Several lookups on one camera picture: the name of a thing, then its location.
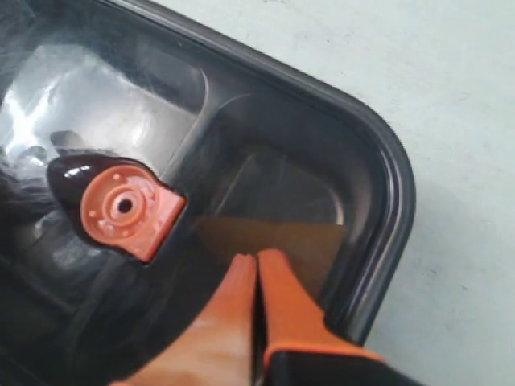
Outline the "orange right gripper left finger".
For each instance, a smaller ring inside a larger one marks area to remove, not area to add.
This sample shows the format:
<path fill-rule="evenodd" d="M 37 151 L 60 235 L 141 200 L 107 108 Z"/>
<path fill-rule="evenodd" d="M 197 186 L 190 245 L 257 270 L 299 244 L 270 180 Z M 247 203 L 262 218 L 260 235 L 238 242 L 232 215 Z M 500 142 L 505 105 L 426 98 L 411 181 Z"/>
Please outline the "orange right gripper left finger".
<path fill-rule="evenodd" d="M 168 348 L 121 385 L 250 385 L 257 262 L 236 255 L 205 308 Z"/>

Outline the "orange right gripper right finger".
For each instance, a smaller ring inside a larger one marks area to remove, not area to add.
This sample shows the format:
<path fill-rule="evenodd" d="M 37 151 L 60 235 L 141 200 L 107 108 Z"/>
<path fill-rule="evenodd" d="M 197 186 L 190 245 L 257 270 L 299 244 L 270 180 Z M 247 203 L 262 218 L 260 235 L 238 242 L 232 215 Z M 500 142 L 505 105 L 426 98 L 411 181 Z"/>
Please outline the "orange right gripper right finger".
<path fill-rule="evenodd" d="M 257 255 L 267 344 L 268 385 L 405 385 L 377 354 L 330 332 L 324 312 L 293 273 L 285 253 Z"/>

